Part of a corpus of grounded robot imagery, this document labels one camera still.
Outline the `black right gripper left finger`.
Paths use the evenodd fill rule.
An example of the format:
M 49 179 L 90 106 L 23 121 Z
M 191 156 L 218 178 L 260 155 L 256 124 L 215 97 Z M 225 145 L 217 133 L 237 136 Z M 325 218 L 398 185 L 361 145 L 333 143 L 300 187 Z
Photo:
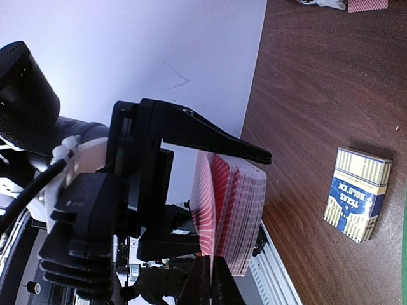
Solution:
M 211 281 L 210 257 L 198 257 L 190 270 L 182 292 L 179 305 L 209 305 Z

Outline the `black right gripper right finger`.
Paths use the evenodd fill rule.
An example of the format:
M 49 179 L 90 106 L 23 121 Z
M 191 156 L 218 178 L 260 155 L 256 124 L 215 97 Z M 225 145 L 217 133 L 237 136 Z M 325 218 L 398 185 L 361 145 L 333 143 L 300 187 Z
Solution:
M 215 257 L 212 269 L 212 304 L 245 305 L 245 301 L 223 257 Z

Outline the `pink backed card deck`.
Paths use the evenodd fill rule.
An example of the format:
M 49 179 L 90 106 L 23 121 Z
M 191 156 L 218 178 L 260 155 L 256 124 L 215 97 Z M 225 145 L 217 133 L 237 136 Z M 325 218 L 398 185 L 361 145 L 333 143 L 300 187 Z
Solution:
M 203 256 L 223 257 L 234 277 L 245 276 L 265 204 L 266 173 L 236 157 L 197 154 L 190 210 Z

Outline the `dealt red card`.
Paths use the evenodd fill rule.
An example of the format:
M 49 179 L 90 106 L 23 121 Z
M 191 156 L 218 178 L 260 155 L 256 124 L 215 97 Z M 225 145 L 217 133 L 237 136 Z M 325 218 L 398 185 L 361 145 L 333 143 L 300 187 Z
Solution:
M 388 8 L 388 4 L 388 0 L 348 0 L 347 11 L 349 13 L 357 13 L 384 10 Z

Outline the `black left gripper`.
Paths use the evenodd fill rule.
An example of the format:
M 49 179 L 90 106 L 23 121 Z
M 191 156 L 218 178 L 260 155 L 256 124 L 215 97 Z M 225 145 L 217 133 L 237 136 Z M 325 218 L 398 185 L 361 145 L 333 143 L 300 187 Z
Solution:
M 192 109 L 144 99 L 113 107 L 106 171 L 123 178 L 127 234 L 137 258 L 155 261 L 200 251 L 189 211 L 166 203 L 174 152 L 162 142 L 269 165 L 269 151 L 226 133 Z

